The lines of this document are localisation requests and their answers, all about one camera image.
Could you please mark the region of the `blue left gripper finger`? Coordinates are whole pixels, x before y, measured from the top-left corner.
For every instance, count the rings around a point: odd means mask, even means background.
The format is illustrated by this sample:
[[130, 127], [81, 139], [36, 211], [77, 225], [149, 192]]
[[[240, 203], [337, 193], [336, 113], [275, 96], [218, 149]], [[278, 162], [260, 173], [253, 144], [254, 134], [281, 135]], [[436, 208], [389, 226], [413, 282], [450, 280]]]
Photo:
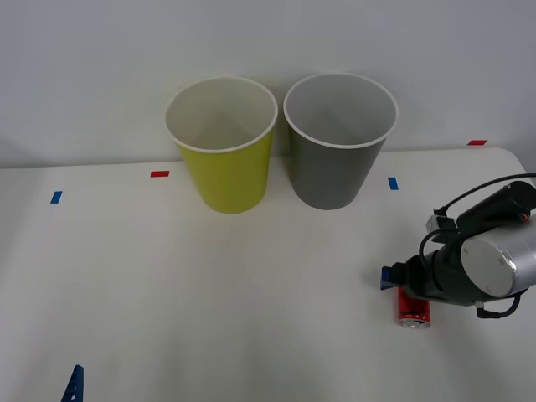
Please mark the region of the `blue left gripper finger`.
[[61, 398], [61, 402], [83, 402], [84, 383], [84, 368], [81, 365], [76, 364]]

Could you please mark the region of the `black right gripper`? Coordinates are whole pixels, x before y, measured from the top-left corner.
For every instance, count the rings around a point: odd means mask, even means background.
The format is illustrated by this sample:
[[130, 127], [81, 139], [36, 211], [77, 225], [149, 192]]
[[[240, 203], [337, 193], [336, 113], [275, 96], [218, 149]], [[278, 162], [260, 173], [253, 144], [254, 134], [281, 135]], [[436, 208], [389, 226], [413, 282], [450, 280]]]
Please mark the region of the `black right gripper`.
[[441, 289], [436, 283], [433, 269], [437, 254], [438, 250], [427, 254], [425, 263], [421, 262], [418, 255], [414, 255], [405, 263], [397, 262], [391, 266], [383, 266], [380, 276], [380, 290], [402, 286], [405, 292], [413, 298], [439, 301]]

